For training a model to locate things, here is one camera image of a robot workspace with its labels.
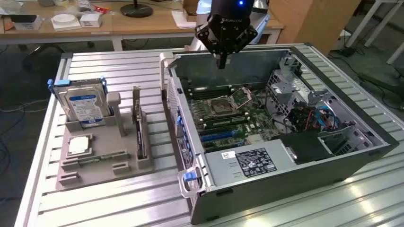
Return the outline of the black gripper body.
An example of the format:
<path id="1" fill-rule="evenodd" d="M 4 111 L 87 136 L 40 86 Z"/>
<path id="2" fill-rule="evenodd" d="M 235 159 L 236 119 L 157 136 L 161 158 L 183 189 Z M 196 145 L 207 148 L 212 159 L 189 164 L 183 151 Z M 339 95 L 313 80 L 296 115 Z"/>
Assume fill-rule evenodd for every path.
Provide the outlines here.
<path id="1" fill-rule="evenodd" d="M 251 26 L 251 0 L 213 0 L 208 20 L 207 49 L 216 54 L 240 52 L 253 39 Z"/>

